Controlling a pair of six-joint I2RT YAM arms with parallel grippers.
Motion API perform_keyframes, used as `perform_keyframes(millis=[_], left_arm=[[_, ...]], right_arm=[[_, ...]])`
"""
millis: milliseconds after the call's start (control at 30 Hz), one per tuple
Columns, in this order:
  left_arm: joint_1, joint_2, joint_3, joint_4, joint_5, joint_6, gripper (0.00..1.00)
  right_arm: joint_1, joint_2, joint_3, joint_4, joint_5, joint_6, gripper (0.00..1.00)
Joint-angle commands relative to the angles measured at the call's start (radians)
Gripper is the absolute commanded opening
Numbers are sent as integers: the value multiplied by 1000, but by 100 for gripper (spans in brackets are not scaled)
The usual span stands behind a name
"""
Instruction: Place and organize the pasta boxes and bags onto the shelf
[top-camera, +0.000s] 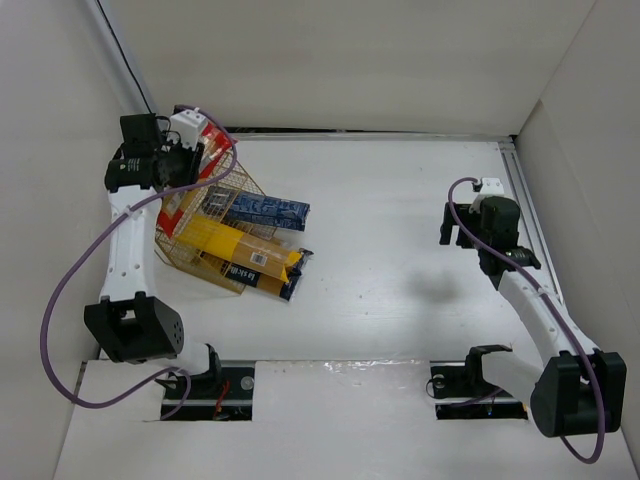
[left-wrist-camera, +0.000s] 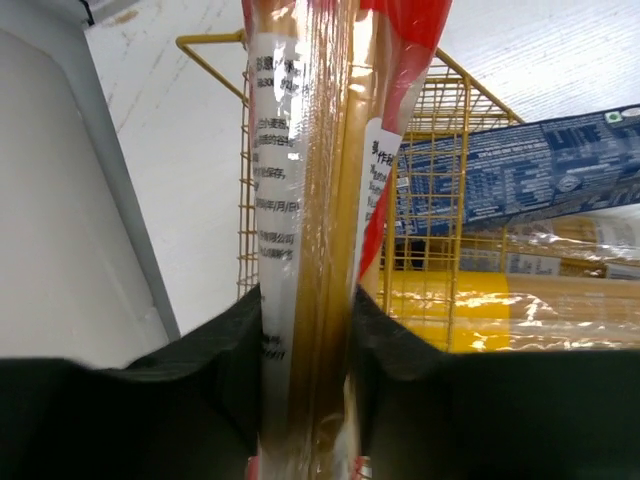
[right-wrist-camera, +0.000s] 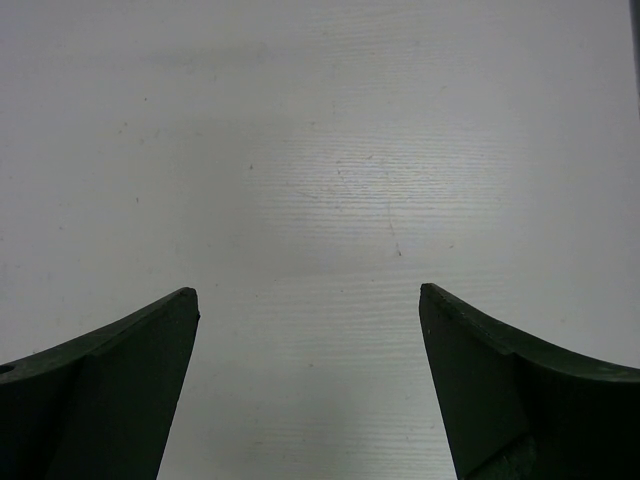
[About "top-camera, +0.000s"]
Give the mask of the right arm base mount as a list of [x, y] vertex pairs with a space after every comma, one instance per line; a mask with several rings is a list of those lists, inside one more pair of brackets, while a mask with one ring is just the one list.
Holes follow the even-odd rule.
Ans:
[[425, 391], [437, 420], [527, 420], [524, 404], [496, 386], [472, 381], [462, 361], [434, 361]]

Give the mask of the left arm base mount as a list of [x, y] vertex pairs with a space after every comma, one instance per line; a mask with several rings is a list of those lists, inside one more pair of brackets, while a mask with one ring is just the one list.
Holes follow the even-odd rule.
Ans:
[[164, 388], [160, 417], [163, 421], [189, 422], [251, 421], [255, 386], [255, 366], [250, 361], [227, 361], [222, 363], [221, 379], [215, 385], [204, 378], [192, 380], [192, 389], [180, 408], [185, 393], [183, 378], [168, 377], [160, 380]]

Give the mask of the red spaghetti bag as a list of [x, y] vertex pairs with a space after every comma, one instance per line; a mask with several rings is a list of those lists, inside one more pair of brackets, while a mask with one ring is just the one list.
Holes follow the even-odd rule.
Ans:
[[[205, 128], [201, 141], [205, 149], [199, 167], [198, 183], [203, 183], [226, 169], [224, 163], [229, 159], [229, 151], [235, 143], [235, 141], [230, 141], [224, 133], [211, 124]], [[163, 199], [162, 208], [157, 218], [157, 225], [167, 237], [171, 238], [173, 236], [176, 227], [186, 213], [187, 208], [193, 203], [197, 193], [198, 189], [194, 189], [189, 192], [167, 196]]]

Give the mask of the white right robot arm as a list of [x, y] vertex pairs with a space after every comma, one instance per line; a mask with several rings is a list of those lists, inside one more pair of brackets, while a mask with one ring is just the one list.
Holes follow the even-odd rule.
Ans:
[[589, 339], [559, 303], [538, 258], [518, 243], [520, 214], [503, 196], [444, 207], [440, 244], [477, 251], [481, 271], [517, 313], [541, 359], [533, 365], [508, 346], [475, 346], [462, 377], [475, 390], [494, 386], [527, 405], [546, 437], [615, 432], [626, 364]]

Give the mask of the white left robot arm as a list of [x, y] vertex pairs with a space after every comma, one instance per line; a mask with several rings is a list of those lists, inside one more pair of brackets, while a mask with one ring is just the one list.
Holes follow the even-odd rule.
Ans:
[[116, 227], [99, 300], [85, 307], [84, 322], [111, 361], [177, 367], [197, 388], [214, 389], [222, 380], [217, 353], [187, 337], [179, 313], [157, 295], [154, 248], [162, 207], [157, 195], [196, 182], [208, 120], [186, 109], [168, 123], [168, 132], [162, 132], [153, 114], [120, 119], [123, 142], [104, 179]]

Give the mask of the blue pasta box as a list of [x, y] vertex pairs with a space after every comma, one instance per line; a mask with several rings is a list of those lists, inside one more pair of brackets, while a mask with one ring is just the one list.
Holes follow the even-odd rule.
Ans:
[[227, 221], [304, 231], [311, 206], [308, 203], [223, 187], [210, 187], [201, 209]]

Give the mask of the yellow pasta bag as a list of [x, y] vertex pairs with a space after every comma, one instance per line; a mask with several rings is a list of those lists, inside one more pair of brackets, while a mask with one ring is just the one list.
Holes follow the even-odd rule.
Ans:
[[288, 280], [288, 275], [284, 272], [284, 253], [270, 241], [205, 216], [194, 215], [176, 240], [221, 260], [279, 280]]

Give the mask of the dark blue spaghetti bag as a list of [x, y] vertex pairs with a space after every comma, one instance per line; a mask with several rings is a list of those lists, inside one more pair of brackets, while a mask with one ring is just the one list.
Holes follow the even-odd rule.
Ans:
[[224, 279], [230, 280], [242, 288], [252, 287], [284, 301], [292, 299], [302, 278], [301, 272], [300, 275], [288, 275], [287, 281], [279, 280], [247, 267], [221, 260], [205, 252], [200, 254], [200, 258], [205, 265], [218, 270]]

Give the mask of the blue-topped spaghetti bag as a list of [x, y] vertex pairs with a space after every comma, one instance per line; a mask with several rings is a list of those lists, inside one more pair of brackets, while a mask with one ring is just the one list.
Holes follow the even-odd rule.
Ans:
[[270, 243], [284, 253], [284, 272], [287, 275], [300, 275], [314, 252], [306, 248], [294, 249], [286, 241], [273, 237]]

